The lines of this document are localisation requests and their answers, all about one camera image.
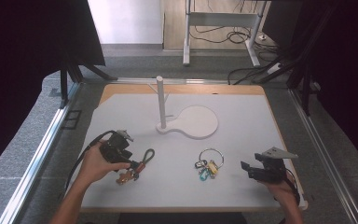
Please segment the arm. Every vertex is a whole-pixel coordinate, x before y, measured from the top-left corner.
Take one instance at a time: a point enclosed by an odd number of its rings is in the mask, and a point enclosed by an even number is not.
[[[86,152],[76,180],[50,221],[51,224],[76,223],[83,197],[91,183],[102,179],[110,171],[130,167],[129,163],[107,162],[101,155],[100,145],[101,143],[97,143]]]
[[[288,175],[288,178],[293,182],[293,178],[290,175]],[[281,205],[286,219],[284,222],[285,224],[303,223],[302,214],[297,206],[296,197],[286,182],[283,181],[280,184],[269,184],[265,182],[260,183],[264,184],[268,188],[269,192]]]

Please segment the key ring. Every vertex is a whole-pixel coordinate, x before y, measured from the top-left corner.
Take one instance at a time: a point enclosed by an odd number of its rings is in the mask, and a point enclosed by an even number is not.
[[[199,161],[202,161],[201,155],[202,155],[202,153],[204,153],[205,151],[215,151],[215,152],[217,152],[217,153],[220,154],[220,156],[222,157],[222,163],[221,163],[219,166],[217,166],[217,169],[220,169],[220,167],[222,167],[223,164],[225,163],[225,157],[223,156],[223,153],[220,152],[220,151],[217,150],[217,149],[214,149],[214,148],[212,148],[212,147],[208,147],[208,148],[203,149],[203,150],[201,151],[201,153],[200,153],[200,155],[199,155]]]

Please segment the round white base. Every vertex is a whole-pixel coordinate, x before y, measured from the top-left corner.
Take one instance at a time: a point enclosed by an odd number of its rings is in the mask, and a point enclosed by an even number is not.
[[[179,132],[194,139],[204,139],[211,136],[219,122],[215,113],[208,107],[192,105],[180,113],[174,119],[167,121],[167,127],[161,128],[161,123],[156,126],[159,133]]]

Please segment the table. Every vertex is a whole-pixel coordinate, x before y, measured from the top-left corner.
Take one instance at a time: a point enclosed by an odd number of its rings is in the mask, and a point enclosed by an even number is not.
[[[107,130],[127,129],[134,138],[127,150],[140,161],[152,147],[156,156],[137,181],[119,186],[117,173],[93,183],[82,203],[83,212],[244,212],[276,210],[268,190],[249,179],[240,161],[261,167],[254,154],[271,147],[285,149],[263,89],[259,86],[165,85],[170,93],[167,115],[187,105],[206,105],[219,119],[216,133],[204,140],[181,133],[159,134],[158,97],[147,85],[107,85],[95,109],[86,146]],[[206,147],[225,156],[216,179],[201,181],[194,163]],[[289,160],[286,167],[295,175]],[[300,192],[303,192],[297,180]],[[301,196],[300,207],[307,208]]]
[[[248,27],[258,31],[261,20],[263,19],[264,9],[267,1],[263,1],[257,14],[238,14],[238,13],[205,13],[191,12],[191,0],[186,0],[186,34],[183,48],[183,65],[190,64],[190,26],[231,26]],[[245,41],[249,56],[254,66],[260,66],[253,45],[257,32],[252,32],[251,38]]]

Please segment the black curtain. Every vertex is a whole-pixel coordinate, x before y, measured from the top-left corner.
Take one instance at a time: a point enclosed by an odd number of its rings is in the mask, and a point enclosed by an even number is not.
[[[0,1],[0,155],[68,59],[104,65],[87,0]]]
[[[318,98],[358,149],[358,1],[340,1],[313,58]]]

